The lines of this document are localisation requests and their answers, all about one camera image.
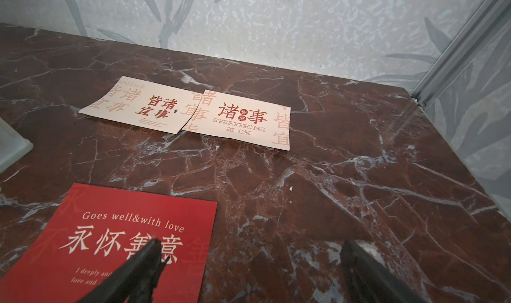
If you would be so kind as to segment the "beige printed postcard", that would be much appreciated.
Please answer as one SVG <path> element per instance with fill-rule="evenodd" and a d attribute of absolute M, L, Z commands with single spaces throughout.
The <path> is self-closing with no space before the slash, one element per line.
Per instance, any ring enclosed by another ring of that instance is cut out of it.
<path fill-rule="evenodd" d="M 88 116 L 177 134 L 196 112 L 201 93 L 123 76 L 79 112 Z"/>
<path fill-rule="evenodd" d="M 192 107 L 185 131 L 290 150 L 290 107 L 211 90 Z"/>

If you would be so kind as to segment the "white plastic drawer organizer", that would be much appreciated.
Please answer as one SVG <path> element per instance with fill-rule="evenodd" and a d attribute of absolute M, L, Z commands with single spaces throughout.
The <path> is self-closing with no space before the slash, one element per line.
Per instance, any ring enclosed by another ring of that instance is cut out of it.
<path fill-rule="evenodd" d="M 28 154 L 34 145 L 17 133 L 7 122 L 0 119 L 0 171 L 4 172 L 23 156 Z"/>

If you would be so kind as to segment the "red printed postcard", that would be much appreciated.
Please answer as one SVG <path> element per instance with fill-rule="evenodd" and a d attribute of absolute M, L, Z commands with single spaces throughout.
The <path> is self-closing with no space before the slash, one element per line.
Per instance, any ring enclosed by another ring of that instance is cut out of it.
<path fill-rule="evenodd" d="M 155 302 L 196 302 L 214 201 L 75 184 L 46 228 L 1 279 L 2 302 L 76 302 L 152 238 L 166 263 Z"/>

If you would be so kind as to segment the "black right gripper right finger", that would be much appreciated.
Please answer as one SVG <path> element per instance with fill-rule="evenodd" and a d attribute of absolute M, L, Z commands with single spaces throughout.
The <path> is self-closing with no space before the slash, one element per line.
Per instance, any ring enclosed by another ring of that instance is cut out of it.
<path fill-rule="evenodd" d="M 353 240 L 344 242 L 341 265 L 351 302 L 425 301 Z"/>

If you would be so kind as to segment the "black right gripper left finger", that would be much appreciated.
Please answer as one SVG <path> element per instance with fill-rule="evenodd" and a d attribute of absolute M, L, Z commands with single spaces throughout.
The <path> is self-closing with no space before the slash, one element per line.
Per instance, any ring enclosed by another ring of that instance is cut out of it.
<path fill-rule="evenodd" d="M 80 302 L 152 302 L 153 293 L 167 265 L 161 241 L 152 238 Z"/>

